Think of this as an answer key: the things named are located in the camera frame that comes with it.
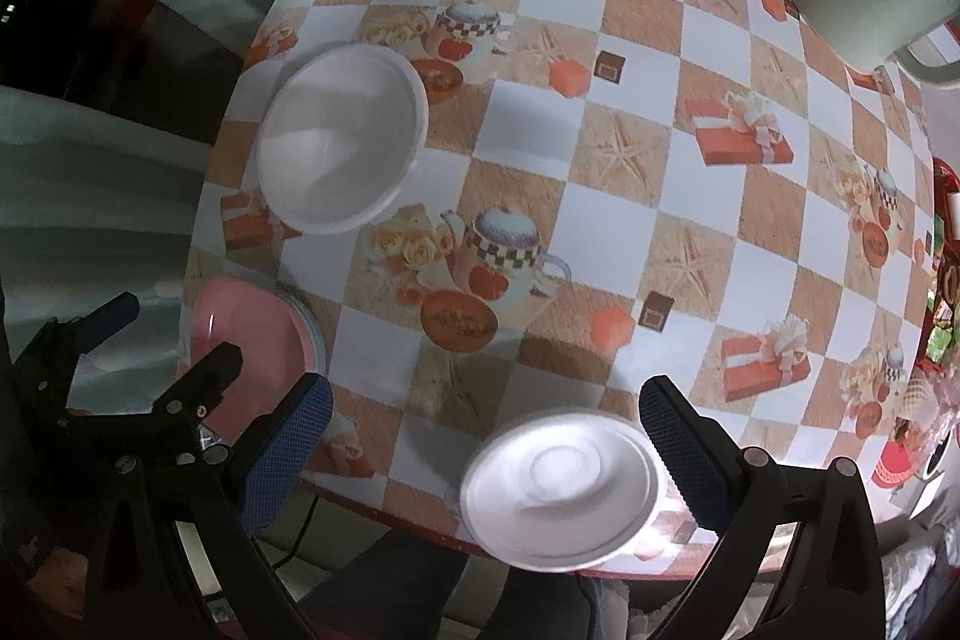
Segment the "white foam bowl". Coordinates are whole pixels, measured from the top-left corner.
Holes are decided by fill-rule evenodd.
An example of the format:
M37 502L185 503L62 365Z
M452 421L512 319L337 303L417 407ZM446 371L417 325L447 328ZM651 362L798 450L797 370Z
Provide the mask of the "white foam bowl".
M260 193L291 229L345 234L391 206L427 131L412 62L384 46L335 47L302 65L263 115Z
M459 510L487 554L516 569L566 573L631 548L664 494L664 466L638 424L560 408L521 417L478 448Z

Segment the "pink plastic plate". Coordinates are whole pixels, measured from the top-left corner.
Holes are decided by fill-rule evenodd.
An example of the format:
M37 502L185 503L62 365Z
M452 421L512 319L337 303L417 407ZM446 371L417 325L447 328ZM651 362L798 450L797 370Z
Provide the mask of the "pink plastic plate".
M203 423L228 443L235 443L256 417L272 413L308 372L291 308L277 292L233 276L217 276L202 286L189 336L192 364L220 342L241 348L239 377Z

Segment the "checkered patterned tablecloth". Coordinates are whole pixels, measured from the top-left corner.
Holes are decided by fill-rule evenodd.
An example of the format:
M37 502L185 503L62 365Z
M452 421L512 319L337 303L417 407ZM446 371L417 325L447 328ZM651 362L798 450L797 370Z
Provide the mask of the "checkered patterned tablecloth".
M384 220L300 236L257 193L254 140L340 42L409 57L430 126ZM496 425L631 416L658 374L782 463L851 458L884 520L935 413L910 381L932 175L918 86L869 88L784 0L275 0L185 287L306 304L340 411L309 481L438 541L469 544L455 487Z

